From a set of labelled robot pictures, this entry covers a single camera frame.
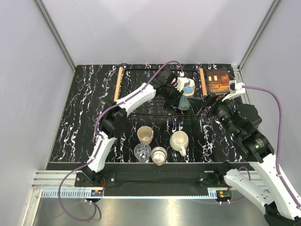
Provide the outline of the blue butterfly mug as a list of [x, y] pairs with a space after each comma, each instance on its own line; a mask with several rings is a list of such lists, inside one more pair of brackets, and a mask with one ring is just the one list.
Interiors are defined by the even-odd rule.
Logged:
[[181, 111], [186, 111], [190, 109], [190, 102], [189, 99], [194, 96], [194, 89], [191, 87], [184, 87], [183, 94], [179, 100], [178, 109]]

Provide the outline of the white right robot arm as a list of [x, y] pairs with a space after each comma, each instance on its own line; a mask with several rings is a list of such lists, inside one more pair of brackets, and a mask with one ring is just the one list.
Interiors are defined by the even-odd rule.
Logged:
[[237, 189], [262, 211], [270, 226], [299, 226], [301, 208], [291, 197], [296, 192], [290, 184], [282, 183], [285, 174], [276, 165], [277, 158], [271, 143], [258, 130], [262, 119], [255, 106], [234, 106], [232, 100], [215, 94], [193, 97], [189, 102], [193, 110], [197, 111], [197, 116], [203, 114], [207, 118], [215, 117], [230, 133], [237, 152], [261, 177], [267, 191], [244, 178], [229, 162], [214, 169], [211, 182], [221, 187], [227, 185]]

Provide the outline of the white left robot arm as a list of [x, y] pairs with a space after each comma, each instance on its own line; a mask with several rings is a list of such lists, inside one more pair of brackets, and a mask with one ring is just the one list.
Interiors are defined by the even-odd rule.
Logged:
[[177, 75], [169, 69], [159, 69], [147, 83], [142, 83], [129, 95], [108, 105], [96, 120], [96, 145], [86, 165], [82, 168], [85, 181], [89, 185], [100, 184], [102, 175], [99, 172], [104, 169], [106, 158], [115, 140], [126, 130], [129, 114], [157, 96], [162, 96], [169, 105], [178, 103], [184, 87], [178, 82], [183, 77], [183, 71]]

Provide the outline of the speckled cream mug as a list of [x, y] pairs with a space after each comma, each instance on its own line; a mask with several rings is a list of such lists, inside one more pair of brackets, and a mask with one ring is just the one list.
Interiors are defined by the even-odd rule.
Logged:
[[170, 137], [170, 146], [173, 150], [178, 151], [181, 156], [186, 155], [186, 149], [188, 147], [189, 138], [183, 131], [177, 131]]

